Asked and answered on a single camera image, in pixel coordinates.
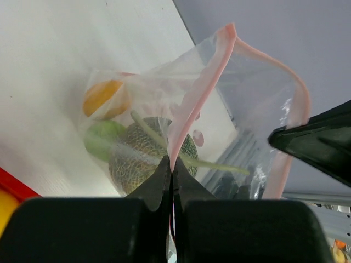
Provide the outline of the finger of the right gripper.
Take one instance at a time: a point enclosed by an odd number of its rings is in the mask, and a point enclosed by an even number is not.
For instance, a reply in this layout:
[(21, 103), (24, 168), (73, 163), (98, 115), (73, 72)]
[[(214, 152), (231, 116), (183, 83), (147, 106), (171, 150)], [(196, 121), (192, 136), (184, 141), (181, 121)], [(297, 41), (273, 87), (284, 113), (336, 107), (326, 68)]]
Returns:
[(273, 130), (268, 143), (350, 187), (350, 101), (305, 125)]

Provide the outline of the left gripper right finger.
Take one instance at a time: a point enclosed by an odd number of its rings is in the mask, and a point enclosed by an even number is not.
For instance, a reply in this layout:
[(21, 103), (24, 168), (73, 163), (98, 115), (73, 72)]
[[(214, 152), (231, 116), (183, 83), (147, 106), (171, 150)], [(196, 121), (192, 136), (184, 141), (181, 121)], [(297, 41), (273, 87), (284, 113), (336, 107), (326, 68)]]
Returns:
[(200, 230), (199, 217), (200, 204), (215, 200), (215, 196), (206, 190), (186, 168), (184, 162), (178, 157), (172, 173), (173, 200), (174, 200), (174, 226), (175, 247), (178, 262), (193, 262), (197, 254), (196, 231)]

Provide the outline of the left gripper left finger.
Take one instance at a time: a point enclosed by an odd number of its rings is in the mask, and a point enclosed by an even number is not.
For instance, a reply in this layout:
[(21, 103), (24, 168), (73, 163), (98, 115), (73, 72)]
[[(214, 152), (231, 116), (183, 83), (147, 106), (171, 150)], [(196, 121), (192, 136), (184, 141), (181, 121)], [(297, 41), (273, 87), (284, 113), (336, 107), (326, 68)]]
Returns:
[(126, 197), (128, 226), (125, 262), (166, 262), (171, 206), (169, 158)]

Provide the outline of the netted green melon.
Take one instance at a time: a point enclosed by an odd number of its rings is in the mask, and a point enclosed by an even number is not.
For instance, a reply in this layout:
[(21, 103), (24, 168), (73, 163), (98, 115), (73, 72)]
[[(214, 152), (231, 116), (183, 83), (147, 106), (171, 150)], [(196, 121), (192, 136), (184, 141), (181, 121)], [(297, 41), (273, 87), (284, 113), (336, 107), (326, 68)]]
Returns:
[[(142, 118), (131, 111), (134, 120), (110, 148), (109, 173), (115, 187), (128, 195), (146, 181), (156, 170), (161, 159), (168, 155), (162, 132), (172, 121), (168, 118)], [(199, 159), (194, 140), (185, 137), (178, 153), (192, 177), (199, 167), (228, 171), (248, 176), (247, 169), (232, 165), (216, 164)]]

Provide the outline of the green apple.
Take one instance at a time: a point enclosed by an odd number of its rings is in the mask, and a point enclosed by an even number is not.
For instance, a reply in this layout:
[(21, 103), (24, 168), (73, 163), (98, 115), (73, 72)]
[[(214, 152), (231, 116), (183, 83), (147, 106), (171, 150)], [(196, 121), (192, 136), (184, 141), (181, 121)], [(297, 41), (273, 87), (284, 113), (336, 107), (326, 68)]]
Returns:
[(92, 156), (103, 162), (108, 162), (112, 145), (125, 131), (126, 127), (116, 121), (98, 121), (85, 132), (84, 146)]

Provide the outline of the clear zip top bag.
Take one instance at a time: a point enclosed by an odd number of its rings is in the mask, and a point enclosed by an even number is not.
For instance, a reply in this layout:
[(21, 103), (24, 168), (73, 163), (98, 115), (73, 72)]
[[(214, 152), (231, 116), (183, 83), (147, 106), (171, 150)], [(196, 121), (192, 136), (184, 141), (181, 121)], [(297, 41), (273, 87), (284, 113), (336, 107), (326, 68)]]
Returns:
[(187, 135), (194, 140), (199, 159), (247, 169), (250, 174), (199, 167), (194, 177), (210, 192), (219, 186), (243, 187), (249, 199), (280, 199), (292, 159), (268, 143), (275, 129), (299, 127), (310, 117), (310, 94), (302, 79), (277, 59), (245, 43), (233, 23), (173, 61), (142, 73), (95, 71), (93, 85), (118, 80), (128, 90), (131, 105), (111, 119), (87, 117), (81, 110), (78, 130), (103, 120), (126, 128), (142, 118), (168, 118), (163, 130), (171, 169)]

